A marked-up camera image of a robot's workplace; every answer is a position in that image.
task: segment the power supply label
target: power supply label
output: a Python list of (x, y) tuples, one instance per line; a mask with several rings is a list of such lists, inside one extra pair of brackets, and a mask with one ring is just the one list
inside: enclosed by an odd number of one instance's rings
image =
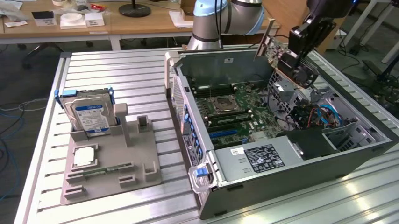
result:
[(99, 133), (110, 129), (107, 117), (102, 114), (103, 111), (103, 105), (77, 107), (78, 118), (87, 132)]
[(262, 173), (278, 167), (283, 167), (285, 163), (277, 153), (274, 145), (261, 146), (245, 150), (253, 169), (257, 173)]

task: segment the desk leg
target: desk leg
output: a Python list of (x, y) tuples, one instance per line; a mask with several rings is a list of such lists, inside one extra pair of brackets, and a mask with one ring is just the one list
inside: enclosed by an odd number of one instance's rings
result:
[(375, 7), (375, 4), (377, 4), (377, 0), (371, 0), (371, 2), (369, 3), (367, 8), (365, 9), (365, 12), (362, 13), (362, 15), (361, 15), (361, 17), (359, 17), (359, 19), (358, 19), (354, 27), (351, 28), (351, 30), (350, 30), (350, 32), (347, 34), (347, 37), (343, 40), (345, 45), (349, 45), (349, 42), (350, 42), (351, 38), (354, 37), (354, 35), (355, 35), (355, 33), (357, 33), (357, 31), (358, 31), (362, 23), (365, 22), (366, 17), (369, 16), (373, 8)]
[(111, 35), (110, 36), (113, 50), (121, 50), (121, 35)]
[(367, 32), (365, 38), (362, 39), (361, 45), (366, 45), (367, 41), (370, 40), (373, 34), (375, 33), (377, 29), (379, 28), (382, 22), (386, 20), (386, 18), (387, 18), (387, 16), (389, 16), (389, 14), (391, 13), (393, 9), (394, 9), (394, 6), (390, 5), (390, 6), (387, 7), (387, 9), (383, 11), (383, 13), (381, 14), (379, 19), (377, 20), (377, 22), (375, 22), (375, 24), (373, 25), (370, 31)]
[(399, 41), (395, 44), (393, 50), (390, 50), (390, 52), (387, 53), (386, 57), (383, 58), (383, 60), (381, 62), (383, 62), (385, 64), (391, 62), (393, 57), (399, 54)]

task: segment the hard drive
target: hard drive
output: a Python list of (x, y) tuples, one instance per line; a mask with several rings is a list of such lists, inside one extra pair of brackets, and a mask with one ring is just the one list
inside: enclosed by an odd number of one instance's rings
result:
[(89, 137), (110, 134), (118, 124), (114, 114), (114, 90), (57, 91), (57, 100), (66, 110), (75, 131), (86, 131)]

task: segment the aluminum slotted table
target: aluminum slotted table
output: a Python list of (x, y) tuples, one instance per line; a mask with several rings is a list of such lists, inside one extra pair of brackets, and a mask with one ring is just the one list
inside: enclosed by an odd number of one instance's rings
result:
[[(16, 223), (127, 224), (266, 224), (366, 223), (399, 221), (399, 147), (365, 163), (346, 177), (234, 211), (199, 220), (183, 157), (165, 96), (165, 54), (171, 49), (146, 49), (63, 54), (55, 89), (115, 89), (115, 100), (127, 103), (135, 120), (147, 114), (154, 121), (163, 183), (158, 186), (62, 206), (71, 124), (50, 96), (38, 144), (19, 205)], [(354, 85), (329, 62), (310, 58), (349, 93), (399, 135), (399, 121)], [(319, 78), (317, 87), (326, 84)]]

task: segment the black lamp base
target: black lamp base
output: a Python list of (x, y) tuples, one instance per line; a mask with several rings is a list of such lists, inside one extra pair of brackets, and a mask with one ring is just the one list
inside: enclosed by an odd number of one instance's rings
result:
[(150, 15), (151, 9), (141, 4), (137, 4), (137, 8), (133, 4), (127, 4), (119, 7), (119, 13), (129, 17), (145, 17)]

